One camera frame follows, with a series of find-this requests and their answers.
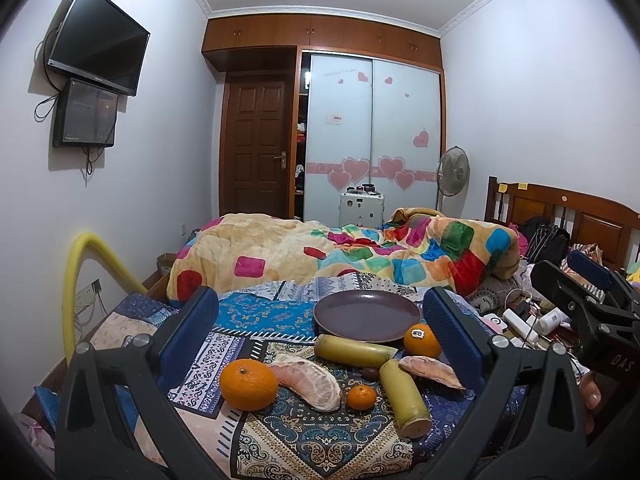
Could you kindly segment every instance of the fan head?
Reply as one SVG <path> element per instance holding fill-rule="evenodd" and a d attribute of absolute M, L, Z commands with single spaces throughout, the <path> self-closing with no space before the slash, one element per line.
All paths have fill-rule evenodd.
<path fill-rule="evenodd" d="M 465 150 L 454 146 L 440 157 L 438 175 L 436 178 L 438 189 L 444 196 L 457 195 L 469 180 L 469 159 Z"/>

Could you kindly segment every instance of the wall-mounted television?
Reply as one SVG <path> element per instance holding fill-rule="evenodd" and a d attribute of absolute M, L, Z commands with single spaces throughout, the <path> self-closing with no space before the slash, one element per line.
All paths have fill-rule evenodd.
<path fill-rule="evenodd" d="M 135 95 L 149 33 L 111 0 L 73 0 L 48 66 Z"/>

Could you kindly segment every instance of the black box under television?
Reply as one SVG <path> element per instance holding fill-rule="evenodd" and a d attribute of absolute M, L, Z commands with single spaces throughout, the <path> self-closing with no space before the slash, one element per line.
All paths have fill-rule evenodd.
<path fill-rule="evenodd" d="M 115 136 L 118 94 L 71 78 L 58 96 L 53 147 L 108 148 Z"/>

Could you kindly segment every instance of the blue gripper pad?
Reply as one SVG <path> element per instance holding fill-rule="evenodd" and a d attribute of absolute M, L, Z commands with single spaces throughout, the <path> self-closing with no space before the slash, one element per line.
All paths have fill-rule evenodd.
<path fill-rule="evenodd" d="M 586 254 L 580 251 L 571 251 L 566 257 L 566 264 L 571 270 L 580 274 L 600 290 L 609 290 L 611 288 L 609 271 L 591 260 Z"/>
<path fill-rule="evenodd" d="M 164 393 L 182 384 L 217 318 L 216 291 L 200 286 L 180 312 L 156 331 L 152 352 L 158 360 L 158 386 Z"/>
<path fill-rule="evenodd" d="M 460 383 L 479 394 L 492 361 L 489 334 L 471 312 L 465 313 L 441 286 L 424 293 L 422 315 L 436 336 Z"/>

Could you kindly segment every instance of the round plate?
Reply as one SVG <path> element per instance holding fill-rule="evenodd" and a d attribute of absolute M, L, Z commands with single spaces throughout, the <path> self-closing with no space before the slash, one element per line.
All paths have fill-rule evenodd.
<path fill-rule="evenodd" d="M 329 334 L 368 343 L 389 343 L 420 323 L 420 310 L 386 290 L 344 290 L 314 307 L 316 323 Z"/>

